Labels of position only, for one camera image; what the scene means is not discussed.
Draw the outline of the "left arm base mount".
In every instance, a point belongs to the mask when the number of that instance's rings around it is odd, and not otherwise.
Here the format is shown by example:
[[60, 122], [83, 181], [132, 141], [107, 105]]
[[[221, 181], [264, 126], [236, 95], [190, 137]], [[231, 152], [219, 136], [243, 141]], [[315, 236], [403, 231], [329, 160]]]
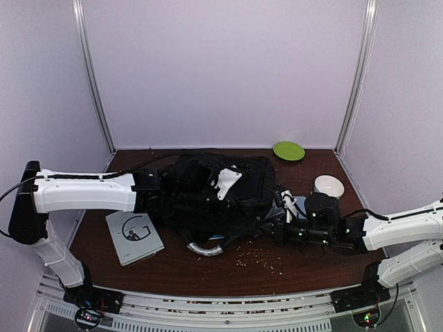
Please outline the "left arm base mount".
[[83, 295], [76, 297], [64, 292], [63, 300], [74, 304], [78, 309], [74, 314], [74, 322], [79, 329], [91, 330], [97, 328], [106, 313], [119, 314], [124, 295], [114, 290], [95, 288], [92, 299]]

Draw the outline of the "black backpack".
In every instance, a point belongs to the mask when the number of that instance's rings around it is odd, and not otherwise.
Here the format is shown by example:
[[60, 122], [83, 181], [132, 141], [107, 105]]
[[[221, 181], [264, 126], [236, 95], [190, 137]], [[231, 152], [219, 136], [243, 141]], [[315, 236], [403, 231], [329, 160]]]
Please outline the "black backpack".
[[157, 171], [172, 209], [163, 214], [189, 247], [200, 249], [215, 234], [225, 248], [238, 237], [256, 238], [273, 205], [275, 171], [262, 156], [181, 154]]

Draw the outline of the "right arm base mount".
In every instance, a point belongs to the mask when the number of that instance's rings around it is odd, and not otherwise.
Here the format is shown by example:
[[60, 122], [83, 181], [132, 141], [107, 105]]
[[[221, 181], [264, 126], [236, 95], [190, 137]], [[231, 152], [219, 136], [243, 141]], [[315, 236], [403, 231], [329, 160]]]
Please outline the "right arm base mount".
[[330, 296], [336, 313], [350, 311], [354, 323], [368, 330], [381, 323], [380, 304], [390, 299], [390, 291], [357, 286], [336, 290]]

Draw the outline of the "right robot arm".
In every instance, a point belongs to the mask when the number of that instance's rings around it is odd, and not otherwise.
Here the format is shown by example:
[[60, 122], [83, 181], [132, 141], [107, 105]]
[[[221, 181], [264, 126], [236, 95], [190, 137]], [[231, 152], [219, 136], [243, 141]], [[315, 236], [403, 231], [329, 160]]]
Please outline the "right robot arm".
[[386, 246], [415, 242], [416, 246], [365, 268], [355, 300], [364, 306], [409, 277], [442, 263], [442, 202], [388, 216], [367, 209], [343, 216], [338, 199], [314, 192], [298, 209], [288, 191], [277, 200], [277, 215], [258, 221], [257, 229], [273, 237], [278, 245], [286, 241], [317, 243], [340, 255], [363, 255]]

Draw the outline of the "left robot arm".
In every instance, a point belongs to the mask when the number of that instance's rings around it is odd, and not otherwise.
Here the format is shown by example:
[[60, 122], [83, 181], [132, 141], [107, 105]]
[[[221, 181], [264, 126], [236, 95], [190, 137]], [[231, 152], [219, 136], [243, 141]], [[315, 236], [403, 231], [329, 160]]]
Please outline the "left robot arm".
[[15, 201], [8, 236], [34, 249], [59, 277], [67, 295], [85, 307], [100, 299], [89, 269], [57, 237], [49, 215], [65, 210], [113, 210], [152, 213], [170, 195], [161, 179], [145, 164], [114, 173], [62, 173], [42, 169], [29, 161], [20, 183], [13, 187]]

